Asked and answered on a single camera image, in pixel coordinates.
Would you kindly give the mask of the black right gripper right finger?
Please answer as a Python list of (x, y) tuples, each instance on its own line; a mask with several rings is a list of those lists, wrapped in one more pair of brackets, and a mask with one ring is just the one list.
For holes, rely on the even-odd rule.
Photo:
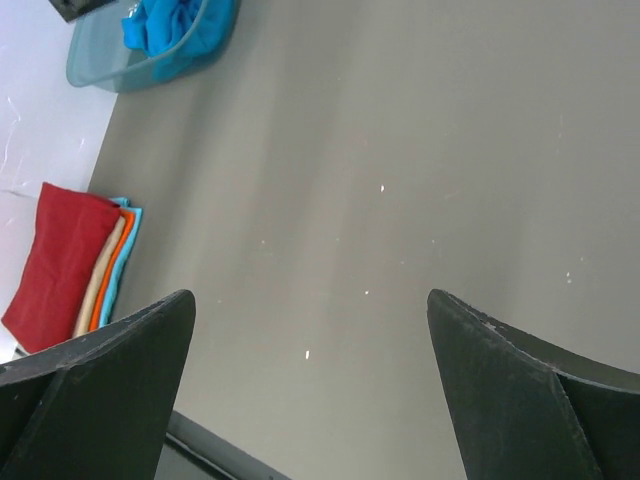
[(469, 479), (636, 479), (639, 376), (434, 289), (427, 321)]

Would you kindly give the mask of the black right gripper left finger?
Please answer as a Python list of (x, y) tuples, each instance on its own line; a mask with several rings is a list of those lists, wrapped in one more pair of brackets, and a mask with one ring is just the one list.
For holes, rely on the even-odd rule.
[(180, 290), (2, 365), (2, 478), (154, 478), (195, 317)]

